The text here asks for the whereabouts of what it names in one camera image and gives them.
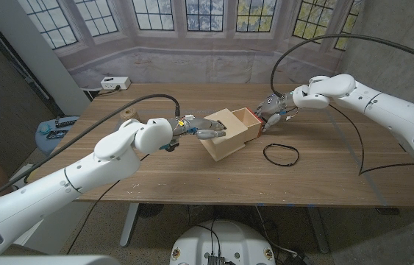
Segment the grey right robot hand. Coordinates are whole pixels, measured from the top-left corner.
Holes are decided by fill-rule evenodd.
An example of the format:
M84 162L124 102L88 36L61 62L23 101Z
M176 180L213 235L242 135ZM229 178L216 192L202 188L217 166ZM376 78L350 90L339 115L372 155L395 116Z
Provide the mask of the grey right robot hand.
M287 93L284 96L277 96L274 93L257 106L254 114L264 122L262 128L264 133L279 122L283 115L296 108L297 106L293 102L291 93Z

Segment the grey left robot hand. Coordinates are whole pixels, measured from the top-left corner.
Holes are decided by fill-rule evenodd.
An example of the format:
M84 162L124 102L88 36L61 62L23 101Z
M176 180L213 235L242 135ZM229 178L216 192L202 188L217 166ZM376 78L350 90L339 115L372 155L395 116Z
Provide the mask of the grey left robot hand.
M181 135L195 135L200 140L220 138L226 135L226 127L220 121L213 121L186 115L168 120L173 130L173 138Z

